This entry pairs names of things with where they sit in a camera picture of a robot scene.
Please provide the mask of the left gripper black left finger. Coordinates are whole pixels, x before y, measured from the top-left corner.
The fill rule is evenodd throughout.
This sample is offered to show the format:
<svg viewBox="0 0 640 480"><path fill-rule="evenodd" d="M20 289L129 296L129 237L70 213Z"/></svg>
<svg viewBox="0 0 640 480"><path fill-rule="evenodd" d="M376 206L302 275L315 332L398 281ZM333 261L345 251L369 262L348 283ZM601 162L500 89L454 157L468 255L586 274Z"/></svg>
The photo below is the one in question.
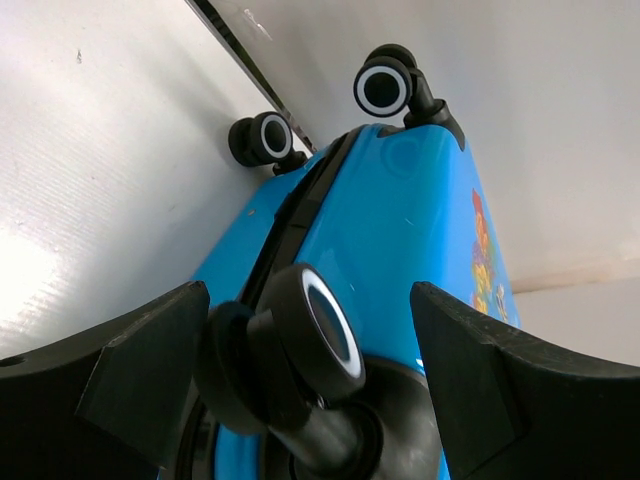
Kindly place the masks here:
<svg viewBox="0 0 640 480"><path fill-rule="evenodd" d="M187 282L1 361L4 479L155 479L173 467L210 297Z"/></svg>

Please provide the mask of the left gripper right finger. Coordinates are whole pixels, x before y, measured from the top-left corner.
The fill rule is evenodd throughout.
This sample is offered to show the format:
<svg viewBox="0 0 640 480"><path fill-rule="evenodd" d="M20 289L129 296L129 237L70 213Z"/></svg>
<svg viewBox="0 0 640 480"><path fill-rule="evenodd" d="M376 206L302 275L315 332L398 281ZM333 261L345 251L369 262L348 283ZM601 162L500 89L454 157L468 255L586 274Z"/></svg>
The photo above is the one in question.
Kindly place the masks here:
<svg viewBox="0 0 640 480"><path fill-rule="evenodd" d="M452 478L638 477L637 367L544 341L429 282L410 305Z"/></svg>

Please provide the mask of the blue kids suitcase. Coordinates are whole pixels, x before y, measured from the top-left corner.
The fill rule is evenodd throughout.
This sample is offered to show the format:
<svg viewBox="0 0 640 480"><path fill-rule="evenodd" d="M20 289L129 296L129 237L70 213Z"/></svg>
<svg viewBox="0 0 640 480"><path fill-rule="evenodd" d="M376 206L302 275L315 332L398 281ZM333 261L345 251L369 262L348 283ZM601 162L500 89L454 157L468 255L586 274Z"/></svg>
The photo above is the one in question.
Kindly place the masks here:
<svg viewBox="0 0 640 480"><path fill-rule="evenodd" d="M286 119L235 121L274 176L197 270L204 394L176 479L447 479L410 291L431 282L519 322L471 147L414 55L375 48L353 95L374 122L307 156Z"/></svg>

